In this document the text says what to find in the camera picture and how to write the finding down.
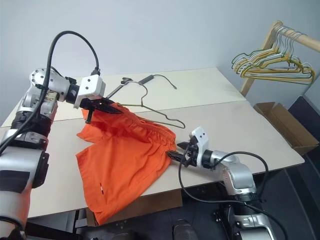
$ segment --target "black cord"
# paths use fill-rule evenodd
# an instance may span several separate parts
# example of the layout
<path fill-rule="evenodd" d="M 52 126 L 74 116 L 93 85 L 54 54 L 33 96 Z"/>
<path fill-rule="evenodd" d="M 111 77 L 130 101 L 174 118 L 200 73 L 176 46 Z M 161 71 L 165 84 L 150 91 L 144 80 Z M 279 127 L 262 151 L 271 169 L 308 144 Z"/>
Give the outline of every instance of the black cord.
<path fill-rule="evenodd" d="M 252 157 L 255 157 L 255 158 L 259 159 L 259 160 L 263 163 L 264 168 L 265 168 L 265 173 L 264 173 L 263 180 L 262 180 L 262 182 L 261 182 L 261 185 L 260 185 L 260 187 L 259 187 L 259 192 L 258 192 L 258 197 L 261 198 L 262 194 L 264 193 L 265 185 L 266 185 L 266 182 L 267 182 L 267 179 L 268 179 L 268 176 L 269 176 L 269 168 L 268 168 L 267 162 L 266 162 L 262 157 L 260 157 L 259 155 L 254 154 L 254 153 L 251 153 L 251 152 L 248 152 L 248 151 L 234 151 L 234 152 L 230 152 L 230 153 L 224 155 L 219 161 L 217 161 L 217 162 L 213 165 L 213 168 L 215 168 L 219 163 L 221 163 L 221 162 L 222 162 L 224 159 L 226 159 L 227 157 L 230 157 L 230 156 L 236 155 L 236 154 L 249 155 L 249 156 L 252 156 Z"/>
<path fill-rule="evenodd" d="M 177 89 L 177 87 L 166 76 L 163 76 L 161 74 L 153 74 L 153 76 L 159 76 L 159 77 L 165 78 L 172 85 L 174 89 Z"/>
<path fill-rule="evenodd" d="M 183 190 L 190 198 L 192 198 L 192 199 L 194 199 L 194 200 L 196 200 L 196 201 L 202 202 L 202 203 L 206 203 L 206 204 L 240 204 L 240 205 L 243 205 L 243 206 L 245 206 L 245 207 L 247 207 L 247 208 L 250 208 L 250 209 L 252 209 L 252 210 L 254 210 L 254 211 L 258 212 L 258 213 L 264 214 L 264 215 L 266 215 L 267 217 L 269 217 L 270 219 L 272 219 L 272 220 L 281 228 L 281 230 L 282 230 L 282 232 L 283 232 L 283 235 L 284 235 L 284 239 L 285 239 L 285 240 L 288 240 L 287 230 L 286 230 L 285 227 L 282 225 L 282 223 L 279 222 L 278 219 L 276 219 L 274 216 L 272 216 L 270 213 L 268 213 L 268 212 L 265 211 L 265 210 L 262 210 L 262 209 L 260 209 L 260 208 L 255 207 L 255 206 L 252 206 L 252 205 L 250 205 L 250 204 L 247 204 L 247 203 L 244 202 L 244 201 L 238 201 L 238 200 L 203 200 L 203 199 L 200 199 L 200 198 L 197 198 L 197 197 L 191 195 L 191 194 L 186 190 L 186 188 L 185 188 L 185 186 L 183 185 L 182 180 L 181 180 L 181 168 L 182 168 L 182 163 L 183 163 L 183 161 L 186 160 L 186 154 L 187 154 L 187 152 L 188 152 L 188 150 L 189 150 L 189 147 L 190 147 L 190 143 L 188 144 L 188 146 L 187 146 L 186 149 L 184 150 L 183 156 L 182 156 L 181 161 L 180 161 L 180 163 L 179 163 L 178 178 L 179 178 L 179 183 L 180 183 L 180 186 L 181 186 L 182 190 Z M 222 157 L 221 159 L 223 160 L 223 159 L 225 159 L 225 158 L 227 158 L 227 157 L 229 157 L 229 156 L 231 156 L 231 155 L 234 155 L 234 154 L 245 154 L 245 153 L 246 153 L 246 152 L 242 152 L 242 151 L 240 151 L 240 152 L 231 152 L 231 153 L 225 155 L 224 157 Z"/>
<path fill-rule="evenodd" d="M 46 98 L 47 91 L 48 91 L 50 71 L 51 71 L 51 68 L 52 68 L 51 67 L 51 61 L 52 61 L 52 56 L 53 56 L 53 53 L 54 53 L 54 49 L 55 49 L 56 43 L 59 40 L 59 38 L 61 38 L 63 35 L 66 35 L 66 34 L 76 35 L 79 38 L 81 38 L 83 41 L 85 41 L 85 43 L 91 49 L 91 51 L 92 51 L 92 53 L 94 55 L 94 58 L 95 58 L 95 68 L 94 68 L 93 72 L 96 72 L 97 74 L 100 74 L 99 73 L 99 61 L 98 61 L 98 56 L 96 54 L 96 51 L 94 50 L 94 48 L 92 47 L 90 42 L 84 36 L 80 35 L 79 33 L 75 32 L 75 31 L 62 31 L 57 36 L 55 36 L 55 38 L 53 39 L 53 41 L 51 43 L 50 49 L 49 49 L 49 54 L 48 54 L 48 58 L 47 58 L 47 62 L 46 62 L 46 71 L 45 71 L 45 76 L 44 76 L 44 80 L 43 80 L 43 84 L 42 84 L 42 89 L 41 89 L 39 101 L 38 101 L 36 107 L 34 108 L 33 112 L 30 114 L 28 119 L 21 125 L 21 127 L 19 129 L 17 129 L 17 131 L 12 136 L 8 137 L 5 141 L 3 141 L 0 144 L 0 155 L 3 153 L 3 151 L 6 149 L 6 147 L 9 146 L 9 144 L 19 134 L 21 134 L 24 131 L 24 129 L 31 122 L 31 120 L 40 112 L 41 105 L 44 102 L 44 100 Z"/>
<path fill-rule="evenodd" d="M 64 76 L 62 76 L 62 75 L 60 74 L 60 72 L 58 72 L 58 70 L 57 70 L 54 66 L 51 66 L 51 69 L 52 69 L 53 71 L 55 71 L 57 74 L 59 74 L 61 77 L 64 77 Z"/>

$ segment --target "cardboard box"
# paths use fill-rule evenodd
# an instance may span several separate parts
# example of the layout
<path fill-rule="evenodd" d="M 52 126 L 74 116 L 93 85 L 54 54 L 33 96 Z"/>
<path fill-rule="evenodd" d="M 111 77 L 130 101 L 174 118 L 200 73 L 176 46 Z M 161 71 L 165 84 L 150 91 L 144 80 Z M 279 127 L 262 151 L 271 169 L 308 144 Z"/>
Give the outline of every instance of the cardboard box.
<path fill-rule="evenodd" d="M 280 103 L 257 103 L 253 108 L 263 115 L 300 155 L 319 145 L 319 141 Z"/>
<path fill-rule="evenodd" d="M 181 206 L 182 196 L 180 189 L 141 196 L 116 215 L 109 218 L 106 224 Z M 98 226 L 94 213 L 89 208 L 86 208 L 85 212 L 87 225 L 91 227 Z"/>

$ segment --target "wooden clothes rack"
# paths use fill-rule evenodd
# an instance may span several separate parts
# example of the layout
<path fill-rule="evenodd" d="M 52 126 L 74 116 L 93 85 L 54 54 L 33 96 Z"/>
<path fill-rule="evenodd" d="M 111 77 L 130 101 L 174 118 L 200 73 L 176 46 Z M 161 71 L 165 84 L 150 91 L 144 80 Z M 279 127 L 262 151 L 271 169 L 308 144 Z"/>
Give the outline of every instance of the wooden clothes rack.
<path fill-rule="evenodd" d="M 274 21 L 269 29 L 269 32 L 263 42 L 262 49 L 270 49 L 272 45 L 274 44 L 276 40 L 276 28 L 279 26 L 282 26 L 282 21 Z M 308 48 L 311 48 L 312 50 L 315 50 L 320 53 L 320 41 L 313 39 L 312 37 L 309 37 L 307 35 L 300 35 L 298 37 L 293 37 L 290 35 L 292 32 L 295 32 L 295 30 L 290 29 L 285 32 L 280 31 L 279 34 L 286 36 L 287 38 L 293 39 L 295 42 L 298 42 Z M 242 84 L 242 87 L 240 89 L 240 93 L 245 97 L 247 93 L 249 92 L 252 84 L 254 83 L 253 78 L 246 78 Z"/>

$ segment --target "metal hanger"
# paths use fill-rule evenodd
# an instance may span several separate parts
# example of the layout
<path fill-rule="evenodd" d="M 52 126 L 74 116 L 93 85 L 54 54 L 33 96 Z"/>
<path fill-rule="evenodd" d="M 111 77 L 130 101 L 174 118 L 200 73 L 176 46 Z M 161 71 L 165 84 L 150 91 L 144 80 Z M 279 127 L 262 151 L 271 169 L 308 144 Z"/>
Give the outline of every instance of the metal hanger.
<path fill-rule="evenodd" d="M 244 60 L 240 63 L 241 66 L 237 69 L 237 73 L 240 74 L 242 78 L 290 82 L 304 85 L 312 83 L 315 79 L 315 73 L 310 64 L 307 62 L 301 63 L 298 57 L 293 56 L 294 39 L 303 33 L 293 31 L 287 36 L 284 42 L 282 41 L 283 33 L 290 29 L 291 28 L 286 26 L 280 26 L 277 29 L 276 41 L 272 46 L 272 48 L 275 47 L 278 49 L 277 52 L 270 50 L 269 53 L 266 54 L 266 52 L 257 51 L 249 58 L 243 57 Z M 281 62 L 287 62 L 289 67 L 267 68 L 270 64 Z M 290 63 L 293 63 L 296 67 L 290 67 Z"/>
<path fill-rule="evenodd" d="M 286 32 L 288 30 L 290 30 L 290 28 L 287 26 L 279 27 L 279 29 L 276 32 L 275 43 L 272 46 L 272 48 L 267 49 L 266 52 L 265 51 L 258 52 L 256 54 L 254 54 L 253 56 L 251 56 L 249 59 L 243 60 L 242 62 L 239 62 L 237 64 L 237 66 L 235 66 L 234 71 L 237 74 L 241 74 L 241 72 L 250 65 L 253 65 L 253 64 L 258 65 L 260 61 L 266 61 L 269 59 L 281 57 L 285 53 L 285 49 L 287 49 L 287 47 L 286 48 L 284 46 L 282 47 L 282 45 L 283 45 L 282 34 L 279 34 L 279 32 L 280 31 Z"/>
<path fill-rule="evenodd" d="M 128 85 L 128 84 L 130 84 L 130 83 L 138 84 L 138 85 L 144 87 L 144 89 L 145 89 L 145 94 L 141 97 L 141 104 L 122 104 L 122 103 L 119 103 L 121 106 L 145 108 L 145 109 L 148 109 L 148 110 L 150 110 L 150 111 L 152 111 L 152 112 L 155 112 L 155 113 L 157 113 L 157 114 L 163 115 L 163 116 L 164 116 L 167 120 L 169 120 L 169 121 L 179 122 L 179 123 L 182 124 L 182 126 L 175 125 L 175 124 L 171 124 L 171 123 L 167 123 L 167 122 L 162 122 L 162 121 L 153 121 L 153 120 L 149 120 L 149 119 L 146 119 L 146 118 L 143 118 L 143 117 L 142 117 L 142 119 L 144 119 L 144 120 L 147 120 L 147 121 L 150 121 L 150 122 L 153 122 L 153 123 L 165 124 L 165 125 L 177 127 L 177 128 L 180 128 L 180 129 L 185 129 L 185 128 L 186 128 L 186 125 L 185 125 L 182 121 L 180 121 L 179 119 L 169 118 L 166 114 L 164 114 L 164 113 L 162 113 L 162 112 L 160 112 L 160 111 L 157 111 L 157 110 L 155 110 L 155 109 L 152 109 L 151 107 L 148 107 L 148 106 L 144 105 L 143 98 L 148 95 L 148 89 L 147 89 L 147 87 L 146 87 L 145 85 L 137 82 L 137 81 L 128 81 L 126 84 Z"/>
<path fill-rule="evenodd" d="M 290 28 L 287 27 L 287 26 L 278 26 L 278 29 L 277 29 L 277 32 L 276 32 L 276 35 L 275 35 L 275 42 L 273 43 L 271 48 L 262 49 L 262 50 L 256 50 L 256 51 L 253 51 L 249 55 L 246 55 L 245 53 L 239 54 L 238 56 L 245 54 L 246 56 L 248 56 L 248 58 L 240 57 L 236 61 L 234 61 L 235 59 L 233 59 L 232 63 L 233 62 L 234 63 L 232 65 L 232 69 L 234 69 L 235 72 L 238 72 L 238 70 L 241 67 L 241 65 L 246 63 L 246 62 L 254 63 L 255 60 L 257 60 L 257 57 L 263 58 L 263 57 L 266 57 L 267 55 L 271 55 L 271 54 L 277 53 L 279 51 L 280 46 L 281 46 L 281 44 L 279 44 L 279 42 L 282 43 L 282 35 L 280 35 L 278 33 L 279 33 L 279 31 L 281 31 L 283 29 L 289 30 Z"/>

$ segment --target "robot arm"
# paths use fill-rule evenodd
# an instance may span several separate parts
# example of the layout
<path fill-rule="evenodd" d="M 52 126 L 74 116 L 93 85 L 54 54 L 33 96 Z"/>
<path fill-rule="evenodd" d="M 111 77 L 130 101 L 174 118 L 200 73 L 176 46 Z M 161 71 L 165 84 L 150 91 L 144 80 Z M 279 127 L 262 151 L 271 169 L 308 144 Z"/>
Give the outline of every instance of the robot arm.
<path fill-rule="evenodd" d="M 226 152 L 208 150 L 209 140 L 202 127 L 198 127 L 189 135 L 190 142 L 181 142 L 177 145 L 186 150 L 189 159 L 178 152 L 169 151 L 168 156 L 177 161 L 184 161 L 185 167 L 206 168 L 212 170 L 223 180 L 229 200 L 236 200 L 262 209 L 257 197 L 257 188 L 249 168 L 240 162 L 235 155 Z M 228 229 L 227 235 L 232 240 L 276 240 L 269 218 L 263 213 L 256 212 L 245 205 L 232 204 L 232 213 L 221 211 L 220 218 Z"/>
<path fill-rule="evenodd" d="M 45 68 L 38 68 L 29 76 L 30 87 L 20 102 L 11 128 L 2 143 L 12 136 L 35 110 L 43 85 Z M 75 79 L 62 77 L 50 70 L 48 91 L 37 117 L 0 155 L 0 238 L 8 237 L 16 227 L 23 230 L 28 217 L 31 190 L 41 186 L 48 170 L 46 153 L 48 135 L 55 118 L 58 101 L 73 104 L 74 108 L 95 109 L 119 113 L 103 98 L 106 84 L 95 74 L 84 77 L 80 86 Z"/>

